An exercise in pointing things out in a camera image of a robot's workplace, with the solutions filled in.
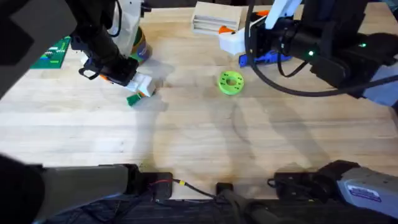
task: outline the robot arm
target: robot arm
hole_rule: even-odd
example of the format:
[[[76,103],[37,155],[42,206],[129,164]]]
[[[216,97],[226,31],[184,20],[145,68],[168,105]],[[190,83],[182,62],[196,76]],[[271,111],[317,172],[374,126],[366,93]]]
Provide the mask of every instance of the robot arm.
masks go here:
[[[398,71],[394,58],[398,54],[398,36],[358,33],[368,0],[305,1],[300,21],[292,17],[300,1],[275,1],[267,17],[252,23],[248,18],[254,1],[249,2],[245,29],[220,34],[221,48],[232,54],[245,50],[250,63],[271,50],[291,55],[309,63],[312,66],[310,71],[336,90],[291,90],[268,79],[252,63],[255,73],[268,85],[297,96],[349,94],[398,107]],[[290,77],[284,75],[280,61],[278,69],[281,75]]]
[[[116,0],[5,0],[0,3],[0,98],[52,44],[70,35],[74,50],[82,50],[87,70],[126,86],[136,74],[138,62],[123,56],[108,29],[113,23]]]
[[[331,162],[314,173],[277,172],[271,181],[281,200],[336,200],[398,218],[398,177],[355,162]]]
[[[0,155],[0,223],[41,223],[59,213],[120,195],[171,197],[167,172],[140,172],[135,164],[86,167],[25,165]]]

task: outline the blue clamp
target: blue clamp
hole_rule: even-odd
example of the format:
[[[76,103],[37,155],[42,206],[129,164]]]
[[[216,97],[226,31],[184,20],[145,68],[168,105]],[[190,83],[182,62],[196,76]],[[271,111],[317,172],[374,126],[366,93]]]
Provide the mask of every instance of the blue clamp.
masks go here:
[[[282,54],[280,56],[280,59],[282,62],[288,61],[290,59],[292,59],[292,56],[285,56],[284,54]],[[256,61],[256,63],[266,63],[266,64],[270,64],[270,63],[277,63],[278,61],[278,52],[271,50],[270,52],[266,53],[265,55],[259,57],[259,58],[255,58],[254,59]],[[248,65],[248,56],[246,54],[239,56],[239,66],[245,67]]]

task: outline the green circuit board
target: green circuit board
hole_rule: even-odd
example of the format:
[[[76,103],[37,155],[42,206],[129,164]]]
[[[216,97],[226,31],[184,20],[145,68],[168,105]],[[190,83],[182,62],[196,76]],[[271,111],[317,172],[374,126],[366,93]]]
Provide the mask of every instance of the green circuit board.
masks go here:
[[[54,46],[50,47],[30,68],[36,69],[55,69],[61,68],[65,54],[70,43],[70,37],[64,37]]]

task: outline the white object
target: white object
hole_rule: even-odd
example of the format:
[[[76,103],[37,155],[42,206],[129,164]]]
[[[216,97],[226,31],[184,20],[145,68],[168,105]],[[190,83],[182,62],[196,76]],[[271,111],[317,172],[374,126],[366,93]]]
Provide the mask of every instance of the white object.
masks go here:
[[[265,20],[265,27],[266,29],[272,29],[278,18],[293,16],[300,3],[301,0],[277,0],[272,5],[268,16],[263,16],[250,23],[250,26],[263,21],[264,18],[267,17]],[[220,48],[230,54],[236,55],[246,51],[244,46],[244,28],[237,31],[235,34],[232,32],[219,34],[218,40],[220,42]]]
[[[237,31],[235,34],[226,32],[218,35],[220,48],[226,52],[236,55],[245,52],[244,47],[244,28]]]
[[[273,3],[266,19],[266,29],[273,29],[280,17],[293,16],[301,0],[277,0]]]
[[[218,35],[221,26],[238,30],[241,15],[241,7],[198,1],[192,16],[192,31]]]
[[[119,36],[113,38],[113,42],[118,46],[120,52],[125,56],[131,55],[132,46],[136,39],[136,34],[141,18],[141,0],[119,0],[122,8],[122,26]],[[119,10],[115,4],[113,25],[108,30],[110,34],[117,33],[119,29]]]
[[[137,72],[126,88],[132,92],[141,91],[146,96],[152,96],[156,86],[152,77]]]

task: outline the wooden table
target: wooden table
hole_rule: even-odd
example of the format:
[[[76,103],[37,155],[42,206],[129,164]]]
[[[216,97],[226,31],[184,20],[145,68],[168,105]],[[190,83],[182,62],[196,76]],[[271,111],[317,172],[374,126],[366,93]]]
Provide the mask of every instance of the wooden table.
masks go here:
[[[275,197],[266,179],[277,170],[317,169],[337,159],[398,175],[392,110],[347,95],[275,91],[250,68],[240,69],[216,37],[193,34],[192,12],[154,9],[142,20],[154,52],[139,71],[158,79],[159,88],[134,108],[126,103],[129,91],[81,77],[80,54],[72,50],[60,70],[27,72],[0,102],[0,151],[45,166],[135,163],[208,192],[217,182],[233,182],[238,193],[257,198]],[[366,14],[362,32],[398,34],[385,4],[370,4]],[[240,94],[219,91],[216,79],[225,70],[244,75]],[[291,88],[330,88],[308,67],[288,80],[276,65],[262,71]],[[173,198],[203,197],[176,185]]]

